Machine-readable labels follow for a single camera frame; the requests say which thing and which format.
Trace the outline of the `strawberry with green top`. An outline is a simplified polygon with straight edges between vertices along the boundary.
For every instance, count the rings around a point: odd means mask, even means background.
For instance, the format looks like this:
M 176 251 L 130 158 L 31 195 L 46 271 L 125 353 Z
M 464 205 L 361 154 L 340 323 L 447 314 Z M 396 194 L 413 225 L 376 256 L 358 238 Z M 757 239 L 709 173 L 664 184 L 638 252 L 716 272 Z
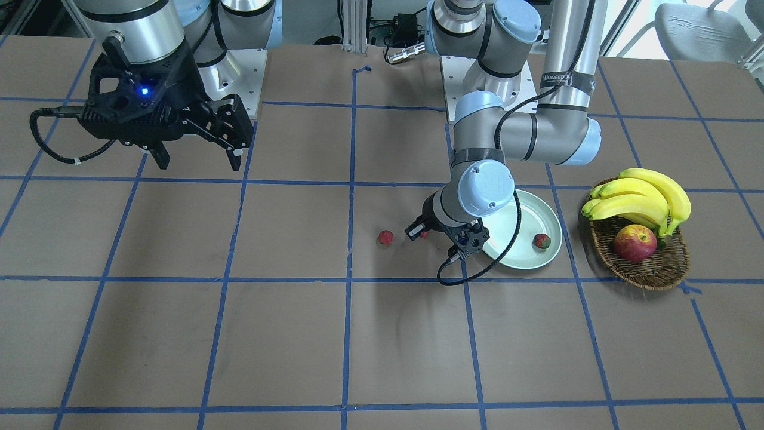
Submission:
M 534 245 L 534 247 L 538 248 L 539 250 L 546 250 L 547 248 L 551 247 L 551 244 L 552 238 L 545 232 L 539 232 L 538 234 L 535 234 L 532 240 L 532 245 Z

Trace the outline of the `light green plate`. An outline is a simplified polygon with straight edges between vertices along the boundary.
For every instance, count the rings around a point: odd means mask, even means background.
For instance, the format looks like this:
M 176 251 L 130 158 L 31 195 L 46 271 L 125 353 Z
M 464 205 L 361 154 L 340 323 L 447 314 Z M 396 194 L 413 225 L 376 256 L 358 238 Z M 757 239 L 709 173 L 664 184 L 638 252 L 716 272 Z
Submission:
M 537 269 L 545 266 L 559 253 L 563 243 L 562 228 L 556 213 L 535 194 L 517 190 L 522 218 L 515 242 L 500 264 L 514 269 Z M 483 252 L 496 259 L 507 248 L 515 234 L 517 210 L 513 199 L 501 210 L 481 219 L 489 230 L 489 240 Z M 551 247 L 539 250 L 532 245 L 535 234 L 545 232 L 552 238 Z

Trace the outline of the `red apple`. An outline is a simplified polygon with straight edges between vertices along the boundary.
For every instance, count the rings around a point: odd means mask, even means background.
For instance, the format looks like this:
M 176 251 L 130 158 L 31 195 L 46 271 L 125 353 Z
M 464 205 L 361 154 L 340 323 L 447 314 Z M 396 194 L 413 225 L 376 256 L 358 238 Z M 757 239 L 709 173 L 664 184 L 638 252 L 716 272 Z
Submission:
M 657 250 L 657 237 L 646 226 L 630 224 L 616 234 L 613 250 L 626 261 L 642 262 Z

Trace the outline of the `yellow banana bunch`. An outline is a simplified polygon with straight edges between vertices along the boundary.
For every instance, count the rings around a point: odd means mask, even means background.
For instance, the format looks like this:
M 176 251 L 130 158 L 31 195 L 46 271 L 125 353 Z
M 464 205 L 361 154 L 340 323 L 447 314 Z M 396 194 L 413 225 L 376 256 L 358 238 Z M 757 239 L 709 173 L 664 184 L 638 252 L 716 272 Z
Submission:
M 581 213 L 589 220 L 621 217 L 653 231 L 658 239 L 674 234 L 691 216 L 691 200 L 676 180 L 646 168 L 628 168 L 593 187 Z

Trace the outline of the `wicker fruit basket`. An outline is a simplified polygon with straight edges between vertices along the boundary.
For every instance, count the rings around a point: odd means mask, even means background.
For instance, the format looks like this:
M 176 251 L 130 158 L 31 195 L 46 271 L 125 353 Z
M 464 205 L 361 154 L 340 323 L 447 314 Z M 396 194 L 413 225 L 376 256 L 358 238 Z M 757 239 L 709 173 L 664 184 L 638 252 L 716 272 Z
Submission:
M 601 180 L 594 187 L 608 180 L 611 179 Z M 636 223 L 621 217 L 598 221 L 586 219 L 589 221 L 595 253 L 603 264 L 622 280 L 647 290 L 667 290 L 685 279 L 689 271 L 689 253 L 679 228 L 671 236 L 657 238 L 657 250 L 647 260 L 629 262 L 614 253 L 613 241 L 620 229 Z

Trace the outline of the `grey chair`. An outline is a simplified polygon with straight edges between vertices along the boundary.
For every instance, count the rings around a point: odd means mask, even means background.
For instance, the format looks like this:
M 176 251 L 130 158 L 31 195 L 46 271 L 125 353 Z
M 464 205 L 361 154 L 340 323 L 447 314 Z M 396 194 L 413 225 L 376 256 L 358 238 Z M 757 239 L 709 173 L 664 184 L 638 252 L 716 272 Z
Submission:
M 748 69 L 762 59 L 762 35 L 750 38 L 738 17 L 708 7 L 666 3 L 657 7 L 658 42 L 673 61 L 723 61 Z

